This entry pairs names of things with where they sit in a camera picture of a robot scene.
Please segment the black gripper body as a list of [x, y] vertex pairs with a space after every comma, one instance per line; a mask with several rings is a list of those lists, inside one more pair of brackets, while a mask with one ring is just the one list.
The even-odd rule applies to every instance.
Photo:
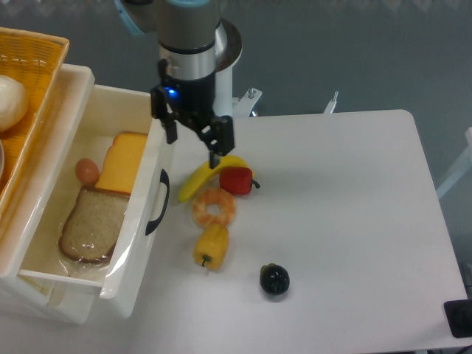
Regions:
[[176, 126], [181, 123], [209, 146], [210, 124], [215, 116], [215, 74], [196, 80], [181, 80], [167, 73], [168, 66], [165, 59], [157, 63], [159, 85], [164, 88], [168, 111], [173, 113]]

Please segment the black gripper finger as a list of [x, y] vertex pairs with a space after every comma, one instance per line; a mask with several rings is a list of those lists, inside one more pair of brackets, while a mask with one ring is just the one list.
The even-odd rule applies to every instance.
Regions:
[[233, 119], [230, 116], [214, 118], [210, 124], [209, 167], [215, 169], [221, 160], [235, 148]]
[[167, 108], [167, 100], [164, 88], [160, 85], [154, 86], [150, 90], [151, 115], [161, 122], [165, 129], [167, 144], [172, 144], [177, 140], [177, 126], [173, 113]]

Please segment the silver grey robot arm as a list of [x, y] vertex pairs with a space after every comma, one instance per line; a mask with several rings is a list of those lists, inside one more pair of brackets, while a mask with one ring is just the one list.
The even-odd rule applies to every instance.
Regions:
[[150, 91], [151, 115], [160, 120], [167, 143], [177, 139], [177, 125], [194, 131], [209, 151], [209, 166], [235, 146], [232, 118], [217, 115], [214, 104], [218, 67], [218, 1], [116, 1], [133, 33], [155, 31], [160, 82]]

